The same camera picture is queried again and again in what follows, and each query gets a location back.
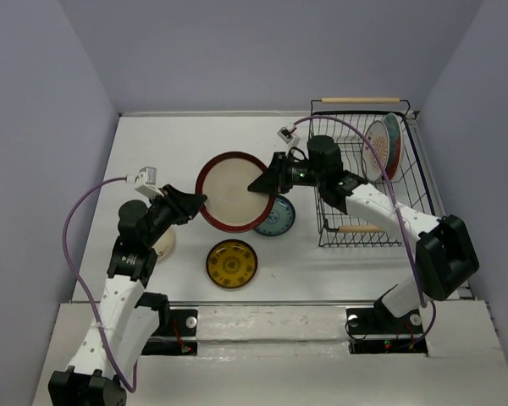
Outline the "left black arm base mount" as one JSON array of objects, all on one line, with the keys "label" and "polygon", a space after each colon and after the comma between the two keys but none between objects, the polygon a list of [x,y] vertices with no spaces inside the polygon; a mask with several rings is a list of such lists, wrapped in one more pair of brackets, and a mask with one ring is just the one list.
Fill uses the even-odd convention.
[{"label": "left black arm base mount", "polygon": [[148,339],[144,356],[196,356],[198,310],[172,308],[166,326],[160,326]]}]

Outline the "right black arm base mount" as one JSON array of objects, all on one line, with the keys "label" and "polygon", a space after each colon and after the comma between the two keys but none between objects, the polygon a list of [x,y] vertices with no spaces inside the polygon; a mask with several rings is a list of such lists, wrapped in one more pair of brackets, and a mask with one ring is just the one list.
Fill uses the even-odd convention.
[{"label": "right black arm base mount", "polygon": [[351,354],[427,354],[424,325],[419,310],[401,318],[375,317],[373,307],[346,309],[345,332]]}]

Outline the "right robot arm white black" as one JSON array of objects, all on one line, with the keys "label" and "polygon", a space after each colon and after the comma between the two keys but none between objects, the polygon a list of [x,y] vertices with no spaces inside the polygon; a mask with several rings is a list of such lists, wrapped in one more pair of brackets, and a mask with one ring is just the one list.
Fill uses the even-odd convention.
[{"label": "right robot arm white black", "polygon": [[423,300],[444,301],[479,268],[467,226],[455,216],[436,217],[399,203],[365,178],[344,168],[340,148],[326,135],[307,142],[307,158],[276,152],[268,169],[248,187],[265,195],[282,195],[294,186],[312,186],[329,206],[379,227],[406,248],[412,275],[381,296],[373,322],[391,332]]}]

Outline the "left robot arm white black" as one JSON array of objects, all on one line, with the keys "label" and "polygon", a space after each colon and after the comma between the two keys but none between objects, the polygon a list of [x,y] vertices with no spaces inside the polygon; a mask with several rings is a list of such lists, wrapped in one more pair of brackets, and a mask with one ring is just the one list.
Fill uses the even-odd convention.
[{"label": "left robot arm white black", "polygon": [[124,405],[137,389],[137,364],[152,334],[170,324],[168,298],[147,292],[157,263],[155,243],[173,226],[202,209],[204,194],[187,194],[167,184],[138,189],[148,198],[119,208],[118,231],[102,297],[95,300],[81,276],[93,320],[64,371],[52,373],[48,392],[54,405]]}]

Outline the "white plate orange sunburst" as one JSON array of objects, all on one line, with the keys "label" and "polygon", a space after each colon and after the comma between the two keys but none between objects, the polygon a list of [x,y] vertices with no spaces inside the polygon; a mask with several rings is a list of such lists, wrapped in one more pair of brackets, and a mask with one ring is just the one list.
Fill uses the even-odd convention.
[{"label": "white plate orange sunburst", "polygon": [[365,133],[367,143],[362,146],[362,172],[369,182],[378,182],[383,177],[389,158],[389,136],[384,123],[380,120],[372,122]]}]

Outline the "blue white floral small plate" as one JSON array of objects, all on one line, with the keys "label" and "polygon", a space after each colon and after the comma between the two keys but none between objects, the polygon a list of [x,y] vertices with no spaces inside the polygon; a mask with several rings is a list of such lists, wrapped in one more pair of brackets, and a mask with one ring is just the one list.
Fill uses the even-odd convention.
[{"label": "blue white floral small plate", "polygon": [[295,207],[291,201],[278,195],[273,208],[266,219],[254,231],[262,236],[276,237],[287,233],[294,225],[296,219]]}]

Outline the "dark red rimmed beige plate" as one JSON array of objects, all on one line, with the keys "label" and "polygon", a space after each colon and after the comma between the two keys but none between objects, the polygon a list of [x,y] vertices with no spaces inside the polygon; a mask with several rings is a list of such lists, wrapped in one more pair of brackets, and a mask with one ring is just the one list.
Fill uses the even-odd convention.
[{"label": "dark red rimmed beige plate", "polygon": [[248,187],[268,170],[257,157],[228,151],[207,162],[199,172],[195,192],[207,200],[204,219],[226,233],[244,233],[258,227],[273,209],[271,195],[251,192]]}]

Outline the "red teal floral plate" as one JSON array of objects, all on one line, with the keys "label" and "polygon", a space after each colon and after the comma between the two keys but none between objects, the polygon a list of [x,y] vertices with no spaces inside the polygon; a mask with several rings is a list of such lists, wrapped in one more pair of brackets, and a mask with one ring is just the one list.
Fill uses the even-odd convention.
[{"label": "red teal floral plate", "polygon": [[383,123],[389,136],[389,158],[386,165],[386,173],[390,180],[397,174],[397,170],[403,157],[404,140],[401,128],[401,119],[390,112],[383,118]]}]

